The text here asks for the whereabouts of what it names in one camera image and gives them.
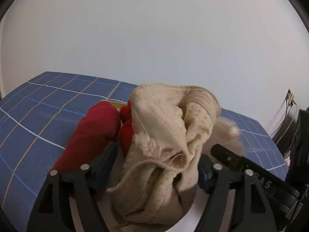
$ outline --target red fabric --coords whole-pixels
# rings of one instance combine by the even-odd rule
[[[117,139],[120,125],[119,112],[115,106],[107,101],[92,106],[78,123],[66,150],[51,170],[71,172],[82,164],[89,164],[109,141]]]
[[[128,106],[122,107],[120,109],[120,119],[123,123],[120,132],[119,140],[122,147],[124,156],[127,155],[133,137],[133,128],[132,128],[132,116],[131,116],[131,102],[128,101]]]

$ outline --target blue tablecloth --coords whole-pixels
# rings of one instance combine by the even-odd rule
[[[136,85],[84,75],[45,72],[0,101],[0,205],[25,232],[46,173],[80,119],[101,100],[126,103]],[[276,145],[251,118],[229,110],[242,132],[247,158],[284,180],[288,168]]]

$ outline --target red cloth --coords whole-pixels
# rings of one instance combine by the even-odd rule
[[[132,116],[131,116],[131,102],[128,101],[128,106],[122,107],[120,109],[120,119],[123,123],[120,132],[119,140],[122,147],[124,156],[127,155],[133,137],[133,128],[132,128]]]
[[[54,167],[59,172],[72,172],[89,164],[109,141],[115,141],[120,129],[119,112],[107,101],[92,106],[78,123],[68,146]]]

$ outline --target white stripe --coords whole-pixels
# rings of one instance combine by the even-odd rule
[[[22,127],[23,129],[25,129],[27,132],[31,133],[32,135],[38,137],[38,138],[41,139],[41,140],[44,140],[45,142],[47,142],[47,143],[49,143],[49,144],[52,144],[52,145],[54,145],[54,146],[56,146],[56,147],[59,147],[59,148],[65,150],[65,148],[64,148],[63,146],[60,146],[60,145],[58,145],[58,144],[56,144],[56,143],[53,143],[53,142],[51,142],[51,141],[49,141],[49,140],[47,140],[47,139],[45,139],[45,138],[42,138],[41,136],[35,134],[34,132],[30,131],[28,128],[26,128],[25,126],[23,126],[22,124],[20,124],[20,123],[19,123],[18,121],[16,121],[13,117],[11,117],[7,112],[5,112],[4,110],[2,110],[1,107],[0,107],[0,110],[1,110],[4,114],[6,114],[10,119],[12,119],[16,124],[18,124],[20,127]]]
[[[35,83],[31,83],[31,82],[29,82],[29,81],[28,81],[27,83],[33,84],[33,85],[40,85],[40,86],[52,87],[52,88],[59,89],[59,90],[66,90],[66,89],[63,89],[63,88],[58,88],[58,87],[54,87],[54,86],[50,86],[50,85],[35,84]],[[73,91],[73,90],[66,90],[66,91],[75,92],[75,93],[84,94],[84,95],[89,95],[89,96],[101,97],[101,98],[107,99],[108,101],[116,101],[116,102],[120,102],[120,103],[124,103],[124,104],[127,103],[127,102],[124,102],[124,101],[121,101],[121,100],[117,100],[117,99],[109,99],[109,98],[104,97],[104,96],[101,96],[101,95],[89,94],[89,93],[78,92],[78,91]]]
[[[250,132],[250,131],[243,130],[243,129],[238,129],[238,130],[239,131],[243,131],[243,132],[247,132],[247,133],[252,133],[252,134],[255,134],[255,135],[258,135],[258,136],[269,137],[269,135],[264,135],[264,134],[260,134],[260,133],[254,133],[254,132]]]
[[[284,163],[284,164],[282,164],[282,165],[280,165],[280,166],[276,166],[276,167],[273,167],[273,168],[270,168],[270,169],[266,169],[266,170],[267,170],[267,171],[274,170],[274,169],[277,169],[277,168],[282,167],[282,166],[284,166],[284,165],[286,165],[286,163]]]

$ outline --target fluffy beige cloth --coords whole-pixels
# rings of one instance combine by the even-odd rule
[[[166,231],[193,203],[202,147],[221,109],[212,93],[194,86],[142,85],[130,101],[132,144],[120,183],[107,192],[127,222],[119,231]]]

